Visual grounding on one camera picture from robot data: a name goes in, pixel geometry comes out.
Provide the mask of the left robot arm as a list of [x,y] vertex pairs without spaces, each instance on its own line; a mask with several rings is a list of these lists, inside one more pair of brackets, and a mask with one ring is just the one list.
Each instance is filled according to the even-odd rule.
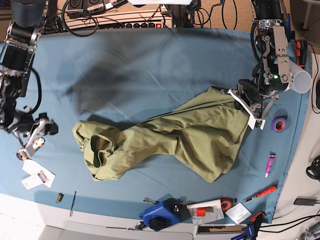
[[223,89],[221,93],[231,95],[235,109],[249,114],[248,126],[252,130],[262,130],[279,92],[288,91],[293,83],[285,29],[288,16],[282,0],[253,0],[251,4],[255,17],[250,43],[257,61],[252,79],[240,79],[235,89]]

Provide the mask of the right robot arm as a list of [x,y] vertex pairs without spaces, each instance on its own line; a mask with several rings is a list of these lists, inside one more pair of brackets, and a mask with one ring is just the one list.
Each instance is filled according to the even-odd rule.
[[[0,127],[19,141],[21,148],[16,156],[21,161],[31,159],[44,145],[44,136],[59,131],[47,113],[33,118],[42,101],[41,80],[33,62],[47,21],[47,9],[46,0],[11,1],[12,19],[0,51]],[[31,74],[36,78],[37,102],[25,111],[17,110],[17,99],[26,96]]]

